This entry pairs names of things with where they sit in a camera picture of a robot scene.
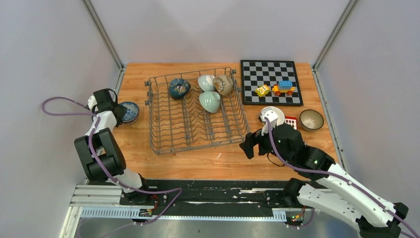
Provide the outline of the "grey wire dish rack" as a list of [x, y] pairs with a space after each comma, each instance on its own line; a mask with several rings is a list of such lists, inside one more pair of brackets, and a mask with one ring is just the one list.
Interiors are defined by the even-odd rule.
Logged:
[[[233, 80], [232, 91], [221, 97], [215, 113], [206, 111], [199, 101], [203, 91], [198, 78], [205, 74], [227, 75]], [[219, 67], [154, 76], [145, 81], [151, 149], [163, 155], [243, 142], [250, 129], [236, 78], [235, 69]], [[180, 99], [170, 96], [170, 83], [174, 79], [184, 79], [191, 85]]]

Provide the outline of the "blue floral white bowl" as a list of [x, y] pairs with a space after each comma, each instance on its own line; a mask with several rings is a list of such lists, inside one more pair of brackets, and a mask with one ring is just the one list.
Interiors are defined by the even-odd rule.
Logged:
[[139, 112], [140, 112], [139, 106], [136, 103], [130, 102], [130, 101], [121, 102], [120, 105], [124, 106], [127, 109], [122, 119], [122, 123], [123, 124], [135, 123], [138, 119]]

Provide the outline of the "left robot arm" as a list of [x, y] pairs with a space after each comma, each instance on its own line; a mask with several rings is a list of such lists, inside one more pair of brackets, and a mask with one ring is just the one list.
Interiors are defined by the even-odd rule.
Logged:
[[126, 166], [126, 161], [114, 136], [113, 129], [123, 123], [127, 108], [112, 96], [112, 89], [102, 89], [88, 99], [92, 125], [85, 135], [74, 140], [74, 146], [87, 178], [109, 182], [122, 188], [140, 205], [148, 204], [152, 192], [145, 179]]

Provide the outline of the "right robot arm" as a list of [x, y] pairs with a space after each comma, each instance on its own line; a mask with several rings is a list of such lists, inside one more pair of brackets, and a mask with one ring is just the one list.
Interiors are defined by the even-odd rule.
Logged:
[[251, 159], [256, 145], [260, 156], [273, 154], [299, 175], [334, 192], [327, 194], [292, 178], [283, 192], [287, 206], [300, 204], [320, 210], [351, 226], [363, 238], [398, 238], [402, 234], [399, 225], [408, 213], [405, 204], [389, 202], [368, 190], [327, 153], [307, 145], [292, 126], [281, 124], [268, 132], [248, 133], [239, 146]]

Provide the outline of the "beige speckled bowl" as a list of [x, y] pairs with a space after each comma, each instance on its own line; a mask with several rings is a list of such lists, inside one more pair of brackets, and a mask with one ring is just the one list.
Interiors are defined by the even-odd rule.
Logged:
[[213, 79], [216, 91], [223, 97], [228, 96], [233, 89], [233, 81], [228, 75], [217, 75]]

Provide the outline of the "black striped bowl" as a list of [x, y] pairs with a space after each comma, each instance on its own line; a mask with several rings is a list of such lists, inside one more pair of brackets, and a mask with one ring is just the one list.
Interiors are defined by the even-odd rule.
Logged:
[[313, 109], [306, 109], [300, 113], [299, 123], [306, 131], [316, 131], [324, 126], [325, 120], [320, 112]]

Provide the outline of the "cream beige bowl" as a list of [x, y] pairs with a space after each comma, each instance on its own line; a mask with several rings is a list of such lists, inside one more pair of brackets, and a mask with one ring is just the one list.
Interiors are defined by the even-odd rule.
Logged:
[[273, 120], [270, 121], [271, 126], [278, 126], [285, 123], [285, 115], [283, 111], [279, 109], [278, 107], [274, 107], [274, 106], [267, 106], [261, 110], [261, 113], [259, 115], [259, 120], [262, 123], [265, 123], [266, 112], [268, 111], [273, 111], [277, 115], [276, 122], [274, 122]]

